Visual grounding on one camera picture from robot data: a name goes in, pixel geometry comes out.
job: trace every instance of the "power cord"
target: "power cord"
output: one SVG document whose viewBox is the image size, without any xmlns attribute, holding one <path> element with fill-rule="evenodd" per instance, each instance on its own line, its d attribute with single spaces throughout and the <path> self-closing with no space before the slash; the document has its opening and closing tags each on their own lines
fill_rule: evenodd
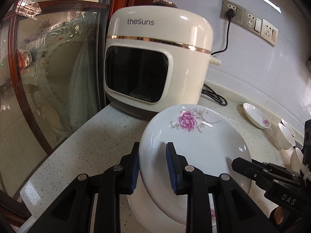
<svg viewBox="0 0 311 233">
<path fill-rule="evenodd" d="M 221 50 L 221 51 L 216 51 L 216 52 L 213 52 L 211 55 L 214 55 L 214 54 L 217 54 L 217 53 L 221 53 L 221 52 L 224 52 L 227 50 L 228 48 L 228 42 L 229 42 L 229 28 L 230 28 L 230 23 L 231 23 L 231 20 L 232 18 L 235 17 L 235 13 L 234 13 L 234 10 L 233 9 L 229 9 L 226 13 L 227 17 L 228 17 L 228 28 L 227 28 L 227 40 L 226 40 L 226 47 L 225 49 Z"/>
<path fill-rule="evenodd" d="M 221 95 L 217 94 L 214 90 L 212 90 L 208 85 L 204 83 L 204 86 L 207 87 L 206 89 L 202 89 L 201 94 L 207 95 L 210 98 L 212 98 L 216 103 L 222 105 L 222 106 L 227 106 L 228 102 L 225 98 L 223 98 Z"/>
<path fill-rule="evenodd" d="M 211 53 L 211 55 L 217 54 L 217 53 L 221 53 L 227 50 L 228 48 L 228 42 L 229 42 L 229 28 L 230 28 L 230 23 L 231 23 L 231 19 L 235 17 L 235 13 L 233 9 L 229 9 L 226 13 L 227 17 L 228 17 L 228 28 L 227 28 L 227 40 L 226 40 L 226 47 L 225 49 L 221 50 L 221 51 L 216 51 Z M 228 102 L 225 98 L 223 98 L 221 95 L 216 94 L 214 90 L 212 90 L 208 85 L 204 84 L 205 87 L 207 87 L 206 89 L 202 89 L 201 94 L 207 95 L 210 98 L 212 98 L 216 103 L 222 105 L 222 106 L 227 106 Z"/>
</svg>

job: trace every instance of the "wall socket panel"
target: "wall socket panel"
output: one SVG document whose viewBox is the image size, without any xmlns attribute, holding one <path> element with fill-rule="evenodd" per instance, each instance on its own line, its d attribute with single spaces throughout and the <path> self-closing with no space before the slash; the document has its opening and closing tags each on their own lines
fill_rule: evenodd
<svg viewBox="0 0 311 233">
<path fill-rule="evenodd" d="M 267 20 L 262 20 L 262 27 L 260 36 L 267 40 L 269 43 L 276 45 L 276 40 L 278 36 L 279 30 L 270 24 Z"/>
<path fill-rule="evenodd" d="M 261 19 L 259 19 L 255 14 L 253 14 L 249 10 L 245 9 L 242 22 L 243 28 L 248 29 L 252 33 L 260 36 L 261 24 L 262 24 Z"/>
<path fill-rule="evenodd" d="M 228 0 L 224 0 L 222 3 L 221 9 L 221 17 L 228 19 L 226 13 L 229 9 L 233 9 L 235 12 L 235 17 L 232 18 L 231 22 L 236 23 L 238 25 L 242 25 L 243 16 L 244 16 L 244 8 L 236 3 L 230 2 Z"/>
</svg>

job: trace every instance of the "thesuns logo text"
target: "thesuns logo text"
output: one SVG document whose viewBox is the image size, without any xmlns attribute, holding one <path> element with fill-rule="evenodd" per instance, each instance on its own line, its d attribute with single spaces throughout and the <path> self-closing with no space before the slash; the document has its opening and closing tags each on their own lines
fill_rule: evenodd
<svg viewBox="0 0 311 233">
<path fill-rule="evenodd" d="M 154 20 L 145 20 L 145 19 L 128 19 L 128 24 L 142 24 L 142 25 L 154 25 Z"/>
</svg>

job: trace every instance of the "granite countertop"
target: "granite countertop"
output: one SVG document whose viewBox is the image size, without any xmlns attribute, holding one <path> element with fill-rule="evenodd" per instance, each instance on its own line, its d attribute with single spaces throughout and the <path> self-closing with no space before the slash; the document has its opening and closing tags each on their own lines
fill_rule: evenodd
<svg viewBox="0 0 311 233">
<path fill-rule="evenodd" d="M 248 121 L 243 107 L 233 101 L 220 106 L 202 96 L 198 104 L 229 119 L 244 138 L 252 159 L 287 166 L 290 152 L 275 148 L 274 123 L 272 129 L 258 129 Z M 39 218 L 77 175 L 97 175 L 119 163 L 123 155 L 130 153 L 134 142 L 140 141 L 147 123 L 112 105 L 87 121 L 39 167 L 21 190 L 21 197 L 34 218 Z M 267 200 L 264 192 L 252 182 L 249 196 L 269 216 L 276 204 Z M 125 195 L 121 195 L 120 204 L 122 232 L 148 232 L 133 216 Z"/>
</svg>

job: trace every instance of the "rice cooker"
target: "rice cooker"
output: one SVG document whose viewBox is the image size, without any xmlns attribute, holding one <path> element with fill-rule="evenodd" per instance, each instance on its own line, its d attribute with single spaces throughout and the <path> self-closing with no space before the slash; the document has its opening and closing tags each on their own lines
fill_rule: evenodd
<svg viewBox="0 0 311 233">
<path fill-rule="evenodd" d="M 167 5 L 121 8 L 107 33 L 106 95 L 118 108 L 145 119 L 173 105 L 197 104 L 209 63 L 220 64 L 211 58 L 209 22 Z"/>
</svg>

